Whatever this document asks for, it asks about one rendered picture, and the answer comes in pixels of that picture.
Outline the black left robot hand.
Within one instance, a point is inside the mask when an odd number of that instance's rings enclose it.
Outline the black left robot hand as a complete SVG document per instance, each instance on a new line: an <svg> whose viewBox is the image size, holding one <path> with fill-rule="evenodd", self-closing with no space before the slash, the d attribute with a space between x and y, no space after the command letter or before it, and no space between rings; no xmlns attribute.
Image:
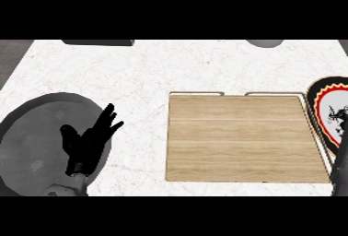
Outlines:
<svg viewBox="0 0 348 236"><path fill-rule="evenodd" d="M89 176L95 171L104 145L123 122L113 124L113 105L108 104L101 111L94 125L78 134L76 129L64 124L60 127L61 149L67 155L64 174L73 176L78 173Z"/></svg>

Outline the black red patterned plate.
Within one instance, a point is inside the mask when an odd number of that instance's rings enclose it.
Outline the black red patterned plate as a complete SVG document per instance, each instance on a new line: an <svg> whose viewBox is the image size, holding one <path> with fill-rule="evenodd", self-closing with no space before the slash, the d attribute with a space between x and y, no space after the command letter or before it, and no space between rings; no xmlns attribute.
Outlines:
<svg viewBox="0 0 348 236"><path fill-rule="evenodd" d="M336 155L348 124L348 77L318 79L308 87L305 100L325 149Z"/></svg>

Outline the grey round plate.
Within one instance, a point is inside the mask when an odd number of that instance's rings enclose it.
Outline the grey round plate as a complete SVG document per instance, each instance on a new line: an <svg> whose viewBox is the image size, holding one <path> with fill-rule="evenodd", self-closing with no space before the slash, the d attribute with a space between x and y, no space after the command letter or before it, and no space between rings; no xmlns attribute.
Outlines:
<svg viewBox="0 0 348 236"><path fill-rule="evenodd" d="M58 93L27 101L8 113L0 122L0 196L44 196L51 184L72 185L60 127L69 124L82 135L104 108L80 96ZM108 142L95 171L85 176L86 187L104 166Z"/></svg>

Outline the wooden tray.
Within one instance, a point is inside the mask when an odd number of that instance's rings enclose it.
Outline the wooden tray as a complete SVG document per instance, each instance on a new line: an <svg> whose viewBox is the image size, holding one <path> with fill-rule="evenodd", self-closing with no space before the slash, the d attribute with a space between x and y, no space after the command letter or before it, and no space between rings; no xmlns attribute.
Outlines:
<svg viewBox="0 0 348 236"><path fill-rule="evenodd" d="M327 183L324 155L294 95L167 97L169 182Z"/></svg>

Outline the dark grey flat object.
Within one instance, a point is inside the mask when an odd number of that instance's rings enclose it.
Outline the dark grey flat object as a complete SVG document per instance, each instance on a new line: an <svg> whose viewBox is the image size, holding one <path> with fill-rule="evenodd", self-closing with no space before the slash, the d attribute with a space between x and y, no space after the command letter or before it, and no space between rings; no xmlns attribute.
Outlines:
<svg viewBox="0 0 348 236"><path fill-rule="evenodd" d="M134 40L61 40L67 45L132 46Z"/></svg>

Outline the grey round object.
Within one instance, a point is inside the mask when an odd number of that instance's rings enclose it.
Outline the grey round object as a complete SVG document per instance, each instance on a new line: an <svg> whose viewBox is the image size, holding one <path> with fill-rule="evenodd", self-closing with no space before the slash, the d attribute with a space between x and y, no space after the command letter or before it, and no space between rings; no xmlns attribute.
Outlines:
<svg viewBox="0 0 348 236"><path fill-rule="evenodd" d="M247 40L247 43L259 48L274 48L282 43L282 40Z"/></svg>

